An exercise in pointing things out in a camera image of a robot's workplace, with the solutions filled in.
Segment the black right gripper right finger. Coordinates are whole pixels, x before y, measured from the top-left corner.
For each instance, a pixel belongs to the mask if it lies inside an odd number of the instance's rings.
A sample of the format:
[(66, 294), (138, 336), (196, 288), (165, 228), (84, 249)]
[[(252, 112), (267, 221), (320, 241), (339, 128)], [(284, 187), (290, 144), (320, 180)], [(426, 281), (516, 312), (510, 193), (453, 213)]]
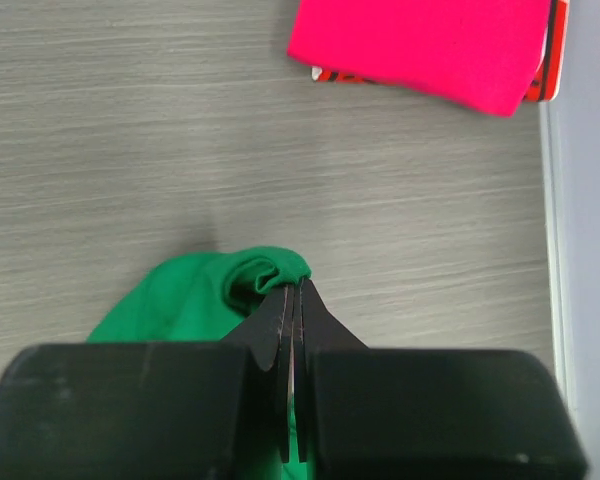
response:
[(545, 365), (519, 350), (371, 348), (304, 281), (295, 427), (312, 479), (582, 479), (588, 462)]

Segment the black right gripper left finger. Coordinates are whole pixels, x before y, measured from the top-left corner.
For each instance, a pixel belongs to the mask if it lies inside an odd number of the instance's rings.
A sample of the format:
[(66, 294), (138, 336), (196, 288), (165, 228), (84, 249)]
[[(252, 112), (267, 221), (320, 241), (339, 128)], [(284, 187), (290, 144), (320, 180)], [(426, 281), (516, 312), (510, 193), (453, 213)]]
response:
[(39, 344), (0, 378), (0, 479), (276, 479), (293, 291), (218, 341)]

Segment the green t-shirt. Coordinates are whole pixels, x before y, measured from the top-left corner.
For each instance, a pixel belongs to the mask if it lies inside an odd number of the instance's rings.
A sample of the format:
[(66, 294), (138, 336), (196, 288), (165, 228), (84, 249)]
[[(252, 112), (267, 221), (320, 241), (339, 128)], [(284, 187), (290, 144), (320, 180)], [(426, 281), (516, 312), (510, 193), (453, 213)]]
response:
[(273, 288), (310, 276), (306, 260), (282, 247), (184, 254), (152, 269), (86, 341), (215, 342), (254, 313)]

